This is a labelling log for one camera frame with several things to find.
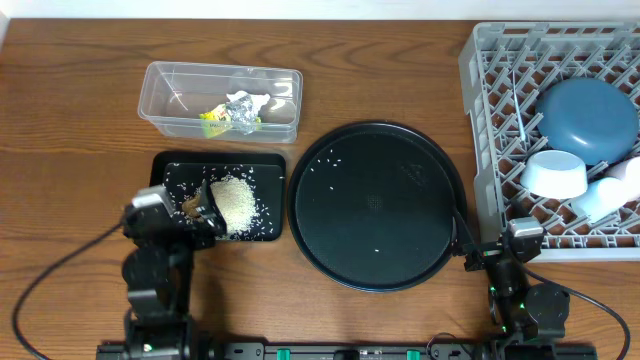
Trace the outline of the light blue cup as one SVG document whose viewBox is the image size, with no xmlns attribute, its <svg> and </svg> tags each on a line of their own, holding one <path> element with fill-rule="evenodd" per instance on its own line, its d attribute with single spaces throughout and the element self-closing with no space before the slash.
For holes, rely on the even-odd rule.
<svg viewBox="0 0 640 360">
<path fill-rule="evenodd" d="M 622 207 L 628 196 L 629 188 L 622 180 L 605 177 L 591 183 L 569 205 L 576 216 L 585 216 L 589 223 L 595 223 Z"/>
</svg>

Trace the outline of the white napkin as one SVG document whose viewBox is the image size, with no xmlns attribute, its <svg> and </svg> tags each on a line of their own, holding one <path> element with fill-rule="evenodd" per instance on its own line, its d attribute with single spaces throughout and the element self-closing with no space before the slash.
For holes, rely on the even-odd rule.
<svg viewBox="0 0 640 360">
<path fill-rule="evenodd" d="M 271 96 L 269 94 L 250 94 L 241 90 L 234 94 L 228 94 L 227 98 L 226 110 L 229 114 L 236 117 L 251 117 L 258 115 L 260 109 L 270 101 Z"/>
</svg>

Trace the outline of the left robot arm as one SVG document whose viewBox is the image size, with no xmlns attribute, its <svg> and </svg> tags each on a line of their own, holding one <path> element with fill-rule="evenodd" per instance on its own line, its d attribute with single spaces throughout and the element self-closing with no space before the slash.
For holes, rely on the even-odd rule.
<svg viewBox="0 0 640 360">
<path fill-rule="evenodd" d="M 123 234 L 136 245 L 122 265 L 131 305 L 124 359 L 213 359 L 217 353 L 211 337 L 196 330 L 189 303 L 194 253 L 213 247 L 227 225 L 207 180 L 195 220 L 176 220 L 174 211 L 158 185 L 139 191 L 124 212 Z"/>
</svg>

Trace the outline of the light blue bowl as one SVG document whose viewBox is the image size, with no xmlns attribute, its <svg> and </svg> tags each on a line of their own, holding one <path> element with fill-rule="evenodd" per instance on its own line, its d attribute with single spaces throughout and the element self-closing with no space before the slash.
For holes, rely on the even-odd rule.
<svg viewBox="0 0 640 360">
<path fill-rule="evenodd" d="M 560 150 L 544 150 L 530 156 L 520 184 L 531 194 L 549 199 L 571 199 L 586 192 L 586 164 L 578 156 Z"/>
</svg>

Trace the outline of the yellow foil snack wrapper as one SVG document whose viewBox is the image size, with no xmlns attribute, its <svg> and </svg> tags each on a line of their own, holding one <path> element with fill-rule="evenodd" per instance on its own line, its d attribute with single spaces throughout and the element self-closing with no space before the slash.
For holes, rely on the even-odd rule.
<svg viewBox="0 0 640 360">
<path fill-rule="evenodd" d="M 199 115 L 201 128 L 206 138 L 219 136 L 229 130 L 240 130 L 243 134 L 250 134 L 260 127 L 262 119 L 259 113 L 257 116 L 251 117 L 232 116 L 226 110 L 227 102 Z"/>
</svg>

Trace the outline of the brown dried food piece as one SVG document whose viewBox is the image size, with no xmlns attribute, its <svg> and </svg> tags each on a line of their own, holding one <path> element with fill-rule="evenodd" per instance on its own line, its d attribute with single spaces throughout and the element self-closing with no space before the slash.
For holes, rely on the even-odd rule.
<svg viewBox="0 0 640 360">
<path fill-rule="evenodd" d="M 200 195 L 196 194 L 191 198 L 186 199 L 182 205 L 182 212 L 184 215 L 191 219 L 197 219 L 200 217 L 200 213 L 197 210 L 200 201 Z"/>
</svg>

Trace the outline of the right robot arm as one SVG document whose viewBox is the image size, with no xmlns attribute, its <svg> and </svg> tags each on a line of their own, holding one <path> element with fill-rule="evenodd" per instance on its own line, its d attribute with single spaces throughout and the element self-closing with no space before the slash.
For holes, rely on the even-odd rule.
<svg viewBox="0 0 640 360">
<path fill-rule="evenodd" d="M 455 256 L 465 258 L 468 272 L 484 270 L 494 321 L 502 333 L 471 351 L 472 359 L 543 359 L 561 357 L 555 341 L 565 336 L 569 294 L 539 281 L 532 285 L 525 263 L 541 253 L 545 230 L 533 217 L 516 218 L 494 242 L 476 243 L 458 210 L 452 211 Z"/>
</svg>

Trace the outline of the dark blue plate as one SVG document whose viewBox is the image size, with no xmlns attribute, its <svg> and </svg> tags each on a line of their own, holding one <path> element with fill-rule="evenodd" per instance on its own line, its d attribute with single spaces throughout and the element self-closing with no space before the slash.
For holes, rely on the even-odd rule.
<svg viewBox="0 0 640 360">
<path fill-rule="evenodd" d="M 548 145 L 572 153 L 587 165 L 625 158 L 634 146 L 639 117 L 620 89 L 594 78 L 561 81 L 541 94 L 537 125 Z"/>
</svg>

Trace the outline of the pile of white rice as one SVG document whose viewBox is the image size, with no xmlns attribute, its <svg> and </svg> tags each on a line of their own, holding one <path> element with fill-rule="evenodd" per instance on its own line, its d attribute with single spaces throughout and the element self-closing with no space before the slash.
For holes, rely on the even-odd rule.
<svg viewBox="0 0 640 360">
<path fill-rule="evenodd" d="M 273 241 L 282 233 L 284 171 L 278 165 L 170 163 L 162 185 L 175 203 L 175 218 L 191 222 L 181 205 L 207 179 L 227 224 L 227 241 Z"/>
</svg>

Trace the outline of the light blue spoon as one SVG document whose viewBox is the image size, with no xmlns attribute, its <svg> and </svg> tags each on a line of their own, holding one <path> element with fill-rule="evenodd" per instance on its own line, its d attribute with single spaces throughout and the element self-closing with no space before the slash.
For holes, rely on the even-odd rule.
<svg viewBox="0 0 640 360">
<path fill-rule="evenodd" d="M 516 118 L 518 123 L 519 139 L 521 142 L 524 143 L 527 140 L 527 134 L 526 134 L 523 119 L 521 116 L 520 104 L 519 104 L 518 94 L 517 94 L 516 71 L 514 69 L 512 69 L 511 71 L 511 80 L 513 85 L 512 95 L 513 95 L 514 108 L 515 108 L 515 113 L 516 113 Z"/>
</svg>

